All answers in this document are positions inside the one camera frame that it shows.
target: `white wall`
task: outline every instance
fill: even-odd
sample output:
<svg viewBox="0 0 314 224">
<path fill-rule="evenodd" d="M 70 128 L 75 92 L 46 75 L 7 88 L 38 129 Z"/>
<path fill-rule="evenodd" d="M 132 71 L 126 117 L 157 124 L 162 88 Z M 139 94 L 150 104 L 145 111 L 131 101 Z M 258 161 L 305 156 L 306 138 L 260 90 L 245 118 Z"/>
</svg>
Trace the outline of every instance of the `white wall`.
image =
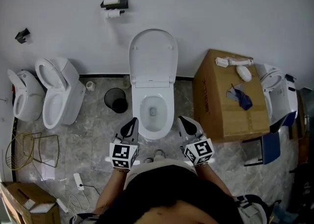
<svg viewBox="0 0 314 224">
<path fill-rule="evenodd" d="M 193 77 L 209 48 L 252 56 L 314 83 L 314 0 L 130 0 L 110 41 L 102 0 L 0 0 L 0 54 L 21 68 L 38 57 L 71 58 L 81 74 L 128 73 L 128 45 L 140 28 L 169 30 L 179 46 L 178 76 Z M 14 40 L 28 28 L 32 43 Z"/>
<path fill-rule="evenodd" d="M 13 106 L 12 106 L 12 83 L 10 82 L 7 69 L 16 71 L 16 68 L 6 59 L 0 56 L 0 181 L 12 181 L 12 171 L 5 163 L 5 153 L 11 141 L 13 128 Z"/>
</svg>

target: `baseboard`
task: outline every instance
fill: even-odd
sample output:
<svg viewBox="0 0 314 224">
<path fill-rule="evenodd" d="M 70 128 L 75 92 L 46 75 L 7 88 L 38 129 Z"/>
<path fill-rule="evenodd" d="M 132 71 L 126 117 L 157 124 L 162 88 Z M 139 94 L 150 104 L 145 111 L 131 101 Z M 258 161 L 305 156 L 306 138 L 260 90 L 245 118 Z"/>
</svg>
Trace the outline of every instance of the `baseboard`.
<svg viewBox="0 0 314 224">
<path fill-rule="evenodd" d="M 80 75 L 80 78 L 123 78 L 125 74 L 87 74 Z M 177 81 L 193 81 L 192 77 L 176 77 Z"/>
</svg>

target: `cardboard box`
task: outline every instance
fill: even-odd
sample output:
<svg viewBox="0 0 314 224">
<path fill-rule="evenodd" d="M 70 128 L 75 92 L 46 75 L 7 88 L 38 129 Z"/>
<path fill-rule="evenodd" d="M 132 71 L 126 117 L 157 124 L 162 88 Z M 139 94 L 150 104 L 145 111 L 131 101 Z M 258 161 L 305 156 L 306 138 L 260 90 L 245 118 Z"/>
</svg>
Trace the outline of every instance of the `cardboard box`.
<svg viewBox="0 0 314 224">
<path fill-rule="evenodd" d="M 224 51 L 208 51 L 193 79 L 194 119 L 213 142 L 242 141 L 268 133 L 267 108 L 255 66 L 248 67 L 252 80 L 246 83 L 237 74 L 235 66 L 217 66 L 217 57 L 249 58 Z M 237 101 L 227 98 L 232 84 L 240 83 L 253 103 L 247 111 Z"/>
<path fill-rule="evenodd" d="M 36 184 L 2 182 L 0 188 L 18 224 L 60 224 L 56 199 Z"/>
</svg>

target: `marble floor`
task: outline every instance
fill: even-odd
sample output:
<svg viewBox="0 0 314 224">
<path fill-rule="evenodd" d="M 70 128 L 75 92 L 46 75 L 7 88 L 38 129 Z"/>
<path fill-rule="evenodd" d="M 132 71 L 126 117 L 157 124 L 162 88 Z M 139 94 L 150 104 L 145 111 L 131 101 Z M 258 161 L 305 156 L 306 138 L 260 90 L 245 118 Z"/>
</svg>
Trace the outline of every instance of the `marble floor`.
<svg viewBox="0 0 314 224">
<path fill-rule="evenodd" d="M 37 168 L 50 188 L 51 194 L 61 198 L 75 213 L 81 211 L 70 205 L 69 195 L 78 198 L 83 212 L 86 212 L 84 210 L 87 209 L 88 202 L 82 192 L 77 190 L 73 173 L 80 173 L 84 184 L 95 186 L 101 192 L 112 172 L 111 164 L 106 157 L 109 156 L 109 143 L 114 129 L 123 119 L 132 116 L 131 89 L 124 88 L 123 79 L 81 79 L 83 84 L 88 81 L 96 84 L 96 90 L 86 92 L 78 118 L 73 125 L 61 125 L 56 129 L 48 130 L 41 116 L 35 122 L 18 121 L 17 128 L 18 133 L 42 132 L 43 136 L 58 135 L 60 154 L 57 167 L 51 169 L 35 161 L 35 167 L 29 164 L 17 171 L 17 179 L 21 182 L 34 182 L 48 191 L 35 169 Z M 114 113 L 104 104 L 105 93 L 113 87 L 122 88 L 127 95 L 129 108 L 123 114 Z M 174 95 L 175 119 L 179 115 L 193 117 L 192 83 L 176 81 Z M 143 162 L 145 158 L 152 157 L 155 150 L 163 149 L 168 158 L 186 161 L 179 149 L 181 140 L 177 129 L 175 120 L 170 133 L 158 141 L 139 136 L 141 150 L 137 160 Z M 214 144 L 215 155 L 211 167 L 233 195 L 256 194 L 268 204 L 282 199 L 283 206 L 287 206 L 293 181 L 293 175 L 289 174 L 289 170 L 297 165 L 298 145 L 297 141 L 288 139 L 288 129 L 285 127 L 280 130 L 280 143 L 280 158 L 268 165 L 254 167 L 244 167 L 243 164 L 252 156 L 258 156 L 261 148 L 258 142 Z M 56 162 L 55 138 L 42 140 L 40 153 L 42 158 Z M 84 192 L 90 202 L 88 212 L 91 212 L 95 208 L 98 194 L 95 189 L 87 187 Z M 71 213 L 65 214 L 60 210 L 60 216 L 62 223 L 67 224 Z"/>
</svg>

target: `wire rack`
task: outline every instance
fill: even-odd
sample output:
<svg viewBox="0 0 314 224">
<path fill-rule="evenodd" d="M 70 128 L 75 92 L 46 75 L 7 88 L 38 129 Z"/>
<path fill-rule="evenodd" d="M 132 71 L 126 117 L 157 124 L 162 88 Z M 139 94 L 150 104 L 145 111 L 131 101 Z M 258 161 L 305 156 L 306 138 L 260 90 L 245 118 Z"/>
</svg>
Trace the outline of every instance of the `wire rack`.
<svg viewBox="0 0 314 224">
<path fill-rule="evenodd" d="M 43 161 L 42 155 L 40 153 L 40 144 L 42 140 L 47 140 L 47 138 L 53 138 L 55 137 L 56 143 L 57 143 L 57 158 L 55 161 L 55 165 L 50 165 L 46 163 L 46 161 Z M 35 140 L 38 140 L 38 154 L 39 158 L 34 158 L 34 149 L 35 149 Z M 33 160 L 46 164 L 50 167 L 56 168 L 59 161 L 59 154 L 60 154 L 60 146 L 59 146 L 59 138 L 58 135 L 49 135 L 49 136 L 42 136 L 41 132 L 38 133 L 27 133 L 23 132 L 15 136 L 12 141 L 10 142 L 6 154 L 5 154 L 5 161 L 7 166 L 11 170 L 19 170 L 29 163 L 31 163 Z"/>
</svg>

